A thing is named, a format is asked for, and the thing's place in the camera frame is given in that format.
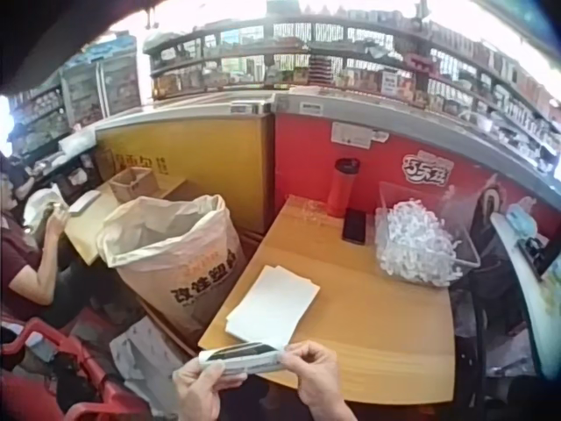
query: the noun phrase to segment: red chair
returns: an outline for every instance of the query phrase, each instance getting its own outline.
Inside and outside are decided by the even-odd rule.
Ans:
[[[25,346],[25,341],[33,332],[38,332],[44,338],[53,342],[58,350],[72,354],[81,368],[79,375],[87,377],[98,390],[100,403],[76,403],[66,415],[63,415],[52,396],[43,386],[32,380],[17,378],[15,375],[2,376],[3,406],[12,413],[17,413],[21,419],[37,420],[78,420],[83,416],[96,416],[94,419],[106,421],[111,415],[150,415],[150,409],[145,401],[133,395],[118,384],[105,381],[106,373],[94,360],[88,350],[76,338],[67,338],[53,327],[38,318],[33,318],[24,327],[18,338],[10,344],[2,346],[2,355],[12,355]]]

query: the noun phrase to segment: wooden counter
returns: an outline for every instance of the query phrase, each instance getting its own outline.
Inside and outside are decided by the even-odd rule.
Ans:
[[[446,402],[454,390],[454,331],[447,289],[389,278],[379,269],[369,221],[366,246],[341,240],[342,219],[320,203],[290,197],[245,272],[202,336],[205,349],[238,341],[226,316],[265,265],[283,266],[320,286],[292,342],[311,339],[337,351],[344,398],[362,403]],[[289,372],[263,375],[295,388]]]
[[[157,174],[156,179],[160,188],[154,192],[153,197],[157,198],[169,197],[185,182],[184,178],[161,174]],[[102,229],[104,219],[119,205],[107,182],[97,190],[102,194],[81,215],[70,218],[64,230],[78,254],[88,265],[99,256],[96,237]]]

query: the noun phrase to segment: gray countertop edge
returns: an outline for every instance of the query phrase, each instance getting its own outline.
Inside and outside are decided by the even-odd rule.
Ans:
[[[470,161],[505,175],[561,211],[560,181],[552,175],[538,173],[522,157],[498,142],[482,139],[453,121],[442,124],[443,118],[432,112],[397,103],[370,103],[295,93],[275,93],[273,112],[301,115],[302,102],[321,104],[323,115],[320,118],[372,127],[463,155]]]

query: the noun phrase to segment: white device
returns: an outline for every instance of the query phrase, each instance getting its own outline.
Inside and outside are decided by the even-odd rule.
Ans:
[[[97,190],[90,190],[81,195],[78,200],[76,200],[70,208],[68,208],[68,213],[73,217],[80,215],[84,212],[88,206],[90,206],[99,196],[101,195],[100,191]]]
[[[199,353],[202,369],[223,361],[224,375],[270,373],[284,369],[279,363],[281,351],[263,342],[250,342]]]

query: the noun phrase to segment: black smartphone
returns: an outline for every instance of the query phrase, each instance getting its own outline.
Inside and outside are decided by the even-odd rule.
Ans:
[[[362,210],[347,209],[344,214],[343,240],[354,244],[365,244],[366,213]]]

